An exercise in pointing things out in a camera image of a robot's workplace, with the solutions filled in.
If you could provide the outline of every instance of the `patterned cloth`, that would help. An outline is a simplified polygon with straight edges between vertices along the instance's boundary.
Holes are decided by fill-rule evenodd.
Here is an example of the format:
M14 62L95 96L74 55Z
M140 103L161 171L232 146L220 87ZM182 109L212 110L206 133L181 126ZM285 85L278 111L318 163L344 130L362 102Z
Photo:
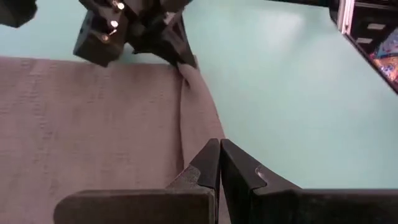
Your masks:
M371 55L386 77L398 87L398 28Z
M209 138L224 138L188 65L0 57L0 70L0 224L51 224L55 205L81 190L164 188Z

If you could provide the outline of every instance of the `robot end effector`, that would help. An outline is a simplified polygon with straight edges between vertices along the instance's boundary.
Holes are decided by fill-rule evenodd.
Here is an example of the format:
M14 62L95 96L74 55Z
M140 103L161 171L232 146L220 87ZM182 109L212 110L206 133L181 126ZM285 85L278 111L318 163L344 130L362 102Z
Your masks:
M134 54L153 53L172 65L197 67L182 19L191 0L80 0L87 8L73 53L103 67L128 43ZM35 0L0 0L0 24L20 27L37 10Z

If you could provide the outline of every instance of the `teal tabletop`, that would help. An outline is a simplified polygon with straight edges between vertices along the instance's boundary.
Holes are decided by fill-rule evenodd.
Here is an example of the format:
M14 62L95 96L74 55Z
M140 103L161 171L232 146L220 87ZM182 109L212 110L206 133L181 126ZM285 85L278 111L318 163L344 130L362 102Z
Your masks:
M0 55L79 60L72 50L84 8L38 5L24 27L0 27ZM227 137L301 187L398 187L398 96L328 9L194 0L184 17ZM128 50L121 61L163 62Z

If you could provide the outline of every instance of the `black plastic part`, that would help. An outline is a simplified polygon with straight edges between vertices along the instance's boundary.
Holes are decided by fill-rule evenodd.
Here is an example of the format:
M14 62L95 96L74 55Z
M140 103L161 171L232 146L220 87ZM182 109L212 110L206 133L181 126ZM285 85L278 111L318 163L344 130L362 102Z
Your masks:
M103 27L102 18L87 11L73 53L103 67L118 59L123 52L128 23L123 14L119 16L118 31L108 35L103 32L107 28Z
M86 40L91 36L81 35L77 45L82 45L83 42L88 43L89 47L84 47L84 50L80 50L78 54L75 53L77 56L106 67L121 54L119 46L122 42L132 45L135 54L152 53L174 66L178 63L187 63L197 67L182 19L182 11L189 0L125 0L122 10L113 6L112 0L99 1L80 0L87 10L102 21L101 29L92 28L97 31L96 33L101 35L112 33L111 21L119 21L120 18L127 19L127 28L123 27L121 30L120 22L115 28L116 35L122 39L116 42L117 50L114 46L109 47L109 43Z
M192 0L160 0L160 4L167 12L178 12Z
M228 139L221 140L221 180L232 224L248 223L251 195L267 183L256 174L261 163Z
M340 5L340 0L329 0L328 2L329 16L334 24L337 24L339 5Z
M218 139L210 139L190 164L200 171L198 185L219 191L220 143Z
M330 0L271 0L271 1L289 2L289 3L296 3L296 4L306 4L306 5L309 5L309 6L328 7L328 2Z
M398 190L303 190L229 140L221 177L232 224L398 223Z
M214 224L210 189L91 190L56 207L54 224Z
M252 197L247 223L398 223L398 190L286 190Z
M0 24L18 28L37 11L36 0L0 0Z

